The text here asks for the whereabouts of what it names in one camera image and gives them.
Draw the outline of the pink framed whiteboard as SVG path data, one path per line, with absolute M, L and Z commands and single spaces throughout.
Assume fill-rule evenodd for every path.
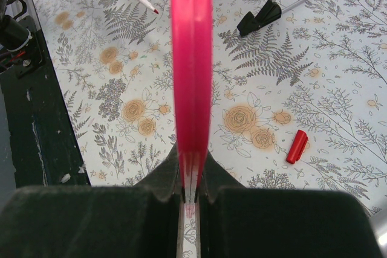
M 212 102 L 212 0 L 171 0 L 177 151 L 192 213 L 207 156 Z

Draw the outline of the red marker cap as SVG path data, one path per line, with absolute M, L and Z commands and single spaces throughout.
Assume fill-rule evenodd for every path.
M 287 155 L 286 162 L 294 164 L 295 162 L 299 161 L 307 145 L 307 142 L 307 134 L 302 130 L 298 130 Z

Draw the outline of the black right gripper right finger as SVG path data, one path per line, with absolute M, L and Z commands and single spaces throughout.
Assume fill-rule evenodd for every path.
M 381 257 L 358 200 L 343 192 L 249 189 L 211 155 L 199 193 L 202 257 Z

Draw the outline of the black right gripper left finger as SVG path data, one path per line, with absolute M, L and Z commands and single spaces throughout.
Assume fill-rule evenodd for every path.
M 177 150 L 131 187 L 29 186 L 1 211 L 2 257 L 175 257 Z

